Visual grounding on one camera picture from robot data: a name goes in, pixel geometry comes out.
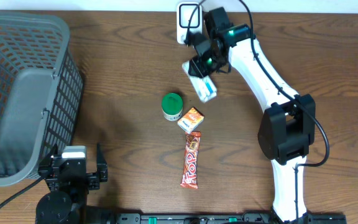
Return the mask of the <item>white Panadol box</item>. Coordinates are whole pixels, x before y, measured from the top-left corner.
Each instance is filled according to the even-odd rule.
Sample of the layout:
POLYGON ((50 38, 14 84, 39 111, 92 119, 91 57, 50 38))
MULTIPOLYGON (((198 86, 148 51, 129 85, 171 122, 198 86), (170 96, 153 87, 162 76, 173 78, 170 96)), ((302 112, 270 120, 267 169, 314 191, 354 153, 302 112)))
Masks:
POLYGON ((190 61, 183 63, 182 69, 186 73, 187 77, 189 78, 201 102, 206 103, 217 96, 217 88, 209 76, 204 78, 198 78, 196 76, 190 75, 190 71, 191 71, 190 61))

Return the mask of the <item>green lid white jar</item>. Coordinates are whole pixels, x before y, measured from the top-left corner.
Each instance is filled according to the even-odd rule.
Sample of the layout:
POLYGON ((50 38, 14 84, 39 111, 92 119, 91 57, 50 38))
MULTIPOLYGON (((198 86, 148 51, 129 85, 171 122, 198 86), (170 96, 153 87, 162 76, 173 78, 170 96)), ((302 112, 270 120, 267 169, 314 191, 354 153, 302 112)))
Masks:
POLYGON ((162 98, 163 116, 169 121, 177 121, 183 113, 183 100, 176 93, 168 93, 162 98))

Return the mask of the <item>orange tissue pack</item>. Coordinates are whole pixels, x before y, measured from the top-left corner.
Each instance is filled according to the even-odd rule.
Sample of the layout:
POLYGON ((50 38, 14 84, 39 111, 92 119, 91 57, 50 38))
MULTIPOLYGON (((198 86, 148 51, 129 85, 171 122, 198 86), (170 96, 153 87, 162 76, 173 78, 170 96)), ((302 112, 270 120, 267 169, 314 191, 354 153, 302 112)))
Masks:
POLYGON ((178 121, 177 125, 186 133, 193 132, 204 120, 204 116, 194 107, 192 107, 178 121))

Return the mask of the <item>red Top chocolate bar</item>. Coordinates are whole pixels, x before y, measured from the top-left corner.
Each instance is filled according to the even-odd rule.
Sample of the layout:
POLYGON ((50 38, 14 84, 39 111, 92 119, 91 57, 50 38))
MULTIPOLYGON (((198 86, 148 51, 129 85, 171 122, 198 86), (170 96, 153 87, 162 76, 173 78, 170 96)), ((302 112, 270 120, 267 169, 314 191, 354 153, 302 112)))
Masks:
POLYGON ((190 134, 186 134, 183 175, 180 184, 184 188, 198 188, 197 160, 200 141, 201 133, 199 131, 193 131, 190 134))

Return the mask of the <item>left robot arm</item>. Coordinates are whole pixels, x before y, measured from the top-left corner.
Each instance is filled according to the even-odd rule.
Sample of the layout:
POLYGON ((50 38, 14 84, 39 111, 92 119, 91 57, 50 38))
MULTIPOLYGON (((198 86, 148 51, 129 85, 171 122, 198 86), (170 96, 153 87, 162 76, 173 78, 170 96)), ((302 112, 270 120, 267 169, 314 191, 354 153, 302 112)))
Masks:
POLYGON ((108 165, 96 145, 96 171, 86 171, 86 147, 54 145, 39 164, 38 173, 49 188, 36 206, 36 223, 115 223, 110 210, 87 205, 91 190, 108 181, 108 165))

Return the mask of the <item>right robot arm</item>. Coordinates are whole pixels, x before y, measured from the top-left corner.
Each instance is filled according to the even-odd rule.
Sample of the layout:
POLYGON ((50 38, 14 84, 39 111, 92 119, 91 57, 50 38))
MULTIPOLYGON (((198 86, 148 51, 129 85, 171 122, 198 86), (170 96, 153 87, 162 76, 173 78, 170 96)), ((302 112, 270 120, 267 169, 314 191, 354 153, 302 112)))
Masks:
POLYGON ((308 223, 301 165, 314 142, 314 99, 299 95, 281 78, 251 27, 234 25, 222 7, 207 12, 203 20, 206 35, 186 35, 185 42, 194 47, 196 56, 182 65, 185 73, 203 103, 217 95, 209 77, 213 72, 230 65, 242 75, 263 112, 257 139, 272 163, 273 217, 279 223, 308 223))

